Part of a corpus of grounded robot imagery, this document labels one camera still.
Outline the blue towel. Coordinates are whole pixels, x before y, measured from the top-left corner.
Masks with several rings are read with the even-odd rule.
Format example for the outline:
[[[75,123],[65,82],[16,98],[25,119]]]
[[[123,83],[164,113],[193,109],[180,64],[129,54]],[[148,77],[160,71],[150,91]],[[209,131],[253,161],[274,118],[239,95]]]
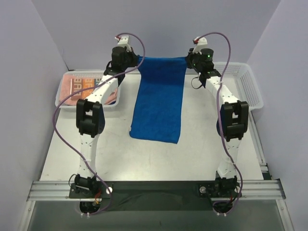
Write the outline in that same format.
[[[178,143],[186,68],[184,57],[144,58],[130,137]]]

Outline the pink towel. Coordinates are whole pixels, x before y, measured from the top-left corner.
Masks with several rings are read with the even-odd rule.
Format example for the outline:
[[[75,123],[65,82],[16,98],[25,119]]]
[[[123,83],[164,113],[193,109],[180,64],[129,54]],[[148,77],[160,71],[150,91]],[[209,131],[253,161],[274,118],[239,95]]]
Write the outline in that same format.
[[[71,79],[76,77],[81,78],[102,78],[102,74],[64,74],[62,78],[62,83],[60,84],[60,95],[56,100],[56,105],[60,103],[65,97],[70,95],[70,88],[71,88]],[[67,99],[62,106],[76,106],[77,101],[73,101],[70,98]]]

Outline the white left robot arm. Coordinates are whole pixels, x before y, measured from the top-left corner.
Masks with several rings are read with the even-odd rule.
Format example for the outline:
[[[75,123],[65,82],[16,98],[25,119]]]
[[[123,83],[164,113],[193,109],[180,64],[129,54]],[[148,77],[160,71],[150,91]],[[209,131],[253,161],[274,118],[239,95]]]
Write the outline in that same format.
[[[80,133],[79,169],[71,186],[71,198],[93,198],[101,191],[102,182],[95,176],[96,152],[100,134],[105,127],[103,105],[125,78],[124,72],[138,65],[139,57],[132,48],[116,46],[99,85],[85,99],[77,101],[76,126]]]

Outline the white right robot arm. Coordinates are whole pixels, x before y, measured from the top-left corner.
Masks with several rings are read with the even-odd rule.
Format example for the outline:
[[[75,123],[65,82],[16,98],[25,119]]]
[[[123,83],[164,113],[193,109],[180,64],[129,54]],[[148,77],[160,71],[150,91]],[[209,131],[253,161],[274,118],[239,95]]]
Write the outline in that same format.
[[[215,179],[216,188],[236,190],[236,161],[238,149],[248,129],[249,105],[240,101],[222,81],[222,75],[214,68],[214,51],[190,48],[185,60],[187,67],[198,74],[201,87],[207,89],[216,100],[218,111],[217,132],[221,137],[225,154],[218,166]]]

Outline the orange patterned towel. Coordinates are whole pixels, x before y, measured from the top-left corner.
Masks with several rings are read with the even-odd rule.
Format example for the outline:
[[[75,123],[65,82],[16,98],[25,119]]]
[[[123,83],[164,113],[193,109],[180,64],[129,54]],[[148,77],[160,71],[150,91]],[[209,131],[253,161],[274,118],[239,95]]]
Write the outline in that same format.
[[[76,77],[71,79],[71,88],[70,88],[70,94],[73,94],[79,90],[82,89],[87,89],[87,88],[91,88],[94,86],[97,86],[100,81],[101,81],[101,77],[99,78],[81,78],[81,77]],[[94,91],[94,89],[90,89],[90,90],[84,90],[82,92],[79,92],[73,96],[70,97],[71,100],[73,101],[77,101],[79,99],[85,99],[86,97],[88,97],[92,92]]]

